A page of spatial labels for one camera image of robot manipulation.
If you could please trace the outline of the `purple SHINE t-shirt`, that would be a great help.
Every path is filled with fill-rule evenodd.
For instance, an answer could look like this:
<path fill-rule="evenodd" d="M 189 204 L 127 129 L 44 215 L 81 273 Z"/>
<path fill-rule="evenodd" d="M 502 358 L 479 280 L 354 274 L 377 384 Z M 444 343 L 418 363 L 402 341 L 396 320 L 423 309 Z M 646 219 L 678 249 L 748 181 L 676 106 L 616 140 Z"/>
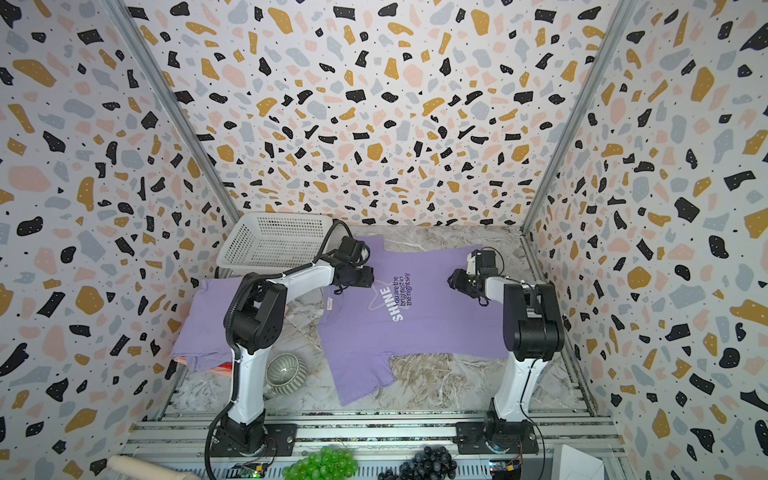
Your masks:
<path fill-rule="evenodd" d="M 387 251 L 380 235 L 365 240 L 374 282 L 342 293 L 324 290 L 318 333 L 342 405 L 395 381 L 393 357 L 460 354 L 504 359 L 500 304 L 483 307 L 450 288 L 473 247 Z"/>

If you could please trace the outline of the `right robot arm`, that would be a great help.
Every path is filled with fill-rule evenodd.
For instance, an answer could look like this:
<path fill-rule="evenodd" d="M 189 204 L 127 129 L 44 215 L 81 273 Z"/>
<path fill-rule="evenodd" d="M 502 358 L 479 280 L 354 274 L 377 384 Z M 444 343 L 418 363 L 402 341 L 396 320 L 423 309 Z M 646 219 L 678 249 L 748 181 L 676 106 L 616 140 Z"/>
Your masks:
<path fill-rule="evenodd" d="M 467 256 L 449 286 L 473 299 L 502 305 L 502 337 L 508 351 L 501 386 L 481 422 L 456 424 L 455 443 L 462 455 L 536 454 L 544 445 L 529 415 L 530 401 L 544 368 L 566 341 L 555 287 L 503 276 L 490 247 Z"/>

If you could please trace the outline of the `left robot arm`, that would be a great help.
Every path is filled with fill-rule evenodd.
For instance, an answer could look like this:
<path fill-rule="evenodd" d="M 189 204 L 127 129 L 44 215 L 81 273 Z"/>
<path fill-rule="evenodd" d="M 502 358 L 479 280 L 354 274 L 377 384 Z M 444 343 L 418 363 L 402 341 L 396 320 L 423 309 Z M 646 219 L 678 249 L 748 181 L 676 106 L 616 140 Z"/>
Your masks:
<path fill-rule="evenodd" d="M 269 350 L 282 333 L 285 309 L 315 289 L 367 288 L 373 268 L 362 240 L 342 238 L 340 246 L 313 261 L 275 274 L 245 275 L 224 316 L 225 339 L 232 351 L 229 403 L 213 423 L 220 438 L 254 449 L 264 436 L 264 381 Z"/>

